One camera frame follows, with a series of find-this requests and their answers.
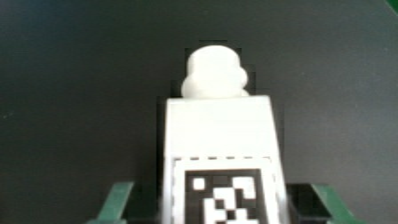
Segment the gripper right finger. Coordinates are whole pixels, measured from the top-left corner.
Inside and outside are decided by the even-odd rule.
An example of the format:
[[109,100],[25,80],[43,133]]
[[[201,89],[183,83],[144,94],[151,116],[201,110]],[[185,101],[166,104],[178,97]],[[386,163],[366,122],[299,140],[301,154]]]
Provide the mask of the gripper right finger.
[[313,184],[313,190],[331,214],[327,224],[363,224],[343,202],[334,188],[326,184]]

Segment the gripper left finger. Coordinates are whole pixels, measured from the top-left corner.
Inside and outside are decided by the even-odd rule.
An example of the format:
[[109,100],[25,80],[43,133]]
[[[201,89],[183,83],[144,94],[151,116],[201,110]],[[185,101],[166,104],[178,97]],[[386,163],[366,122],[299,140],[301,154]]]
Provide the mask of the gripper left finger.
[[134,186],[134,182],[118,182],[112,185],[98,216],[84,224],[128,224],[123,213]]

